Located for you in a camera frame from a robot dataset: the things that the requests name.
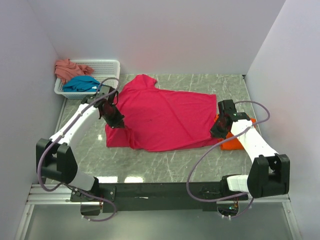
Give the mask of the magenta t-shirt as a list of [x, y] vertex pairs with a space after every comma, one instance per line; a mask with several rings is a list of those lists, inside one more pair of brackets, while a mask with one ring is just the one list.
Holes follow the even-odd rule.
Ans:
[[159, 89], [157, 80], [137, 75], [118, 95], [124, 128], [105, 127], [106, 146], [166, 152], [215, 145], [210, 130], [217, 115], [217, 97]]

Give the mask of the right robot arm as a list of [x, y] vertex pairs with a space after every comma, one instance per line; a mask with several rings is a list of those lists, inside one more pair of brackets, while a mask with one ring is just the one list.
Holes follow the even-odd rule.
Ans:
[[252, 165], [249, 174], [227, 175], [222, 178], [219, 193], [230, 200], [237, 192], [249, 193], [254, 198], [285, 195], [290, 188], [290, 159], [279, 154], [258, 133], [251, 118], [238, 112], [232, 99], [218, 102], [219, 115], [210, 129], [211, 136], [231, 140], [236, 136], [248, 154]]

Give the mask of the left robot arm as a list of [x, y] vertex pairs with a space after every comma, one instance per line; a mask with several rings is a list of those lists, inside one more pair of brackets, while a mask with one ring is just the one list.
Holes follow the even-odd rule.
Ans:
[[101, 196], [98, 178], [78, 168], [73, 147], [97, 119], [104, 119], [112, 129], [124, 128], [124, 115], [116, 106], [118, 97], [118, 88], [100, 85], [96, 93], [82, 99], [75, 114], [58, 132], [37, 142], [36, 173], [45, 191], [49, 188], [45, 187], [43, 178], [78, 189], [88, 201]]

